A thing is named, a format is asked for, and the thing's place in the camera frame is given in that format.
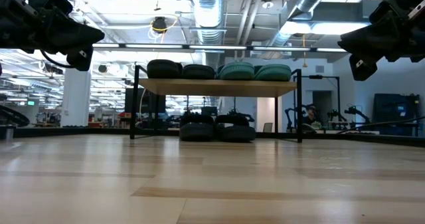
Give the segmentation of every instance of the green cushion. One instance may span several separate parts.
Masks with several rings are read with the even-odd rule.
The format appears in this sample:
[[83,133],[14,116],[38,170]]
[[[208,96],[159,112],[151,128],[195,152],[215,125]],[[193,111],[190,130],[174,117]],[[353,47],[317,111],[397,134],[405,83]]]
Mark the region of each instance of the green cushion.
[[217,79],[221,80],[252,80],[254,66],[248,62],[232,62],[218,68]]
[[266,64],[259,68],[254,80],[262,81],[289,81],[292,71],[288,65],[284,64]]

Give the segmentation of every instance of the wooden floor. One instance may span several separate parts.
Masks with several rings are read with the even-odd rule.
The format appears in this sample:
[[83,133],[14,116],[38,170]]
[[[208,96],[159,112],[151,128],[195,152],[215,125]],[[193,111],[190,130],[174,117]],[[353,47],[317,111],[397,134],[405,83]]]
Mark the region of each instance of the wooden floor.
[[81,135],[0,143],[0,223],[425,223],[425,149]]

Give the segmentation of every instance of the white column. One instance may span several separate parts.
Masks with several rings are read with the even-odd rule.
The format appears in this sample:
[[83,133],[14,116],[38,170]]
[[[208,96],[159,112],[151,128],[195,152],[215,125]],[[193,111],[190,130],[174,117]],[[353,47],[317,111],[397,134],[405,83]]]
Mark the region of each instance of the white column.
[[60,126],[87,126],[92,70],[66,69]]

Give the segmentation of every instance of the wooden shelf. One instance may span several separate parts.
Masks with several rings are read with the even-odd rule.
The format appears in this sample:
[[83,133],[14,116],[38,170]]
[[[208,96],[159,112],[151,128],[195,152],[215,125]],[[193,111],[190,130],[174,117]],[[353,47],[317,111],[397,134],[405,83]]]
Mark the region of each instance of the wooden shelf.
[[139,84],[160,95],[279,97],[297,88],[296,82],[187,80],[142,78]]

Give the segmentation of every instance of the person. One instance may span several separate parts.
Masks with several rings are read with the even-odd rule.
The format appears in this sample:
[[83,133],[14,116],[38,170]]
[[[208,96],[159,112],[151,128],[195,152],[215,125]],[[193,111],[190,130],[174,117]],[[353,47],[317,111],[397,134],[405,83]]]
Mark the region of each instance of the person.
[[319,117],[316,116],[316,107],[314,104],[310,104],[307,106],[307,116],[303,118],[303,124],[312,125],[315,122],[319,122],[321,124],[321,121]]

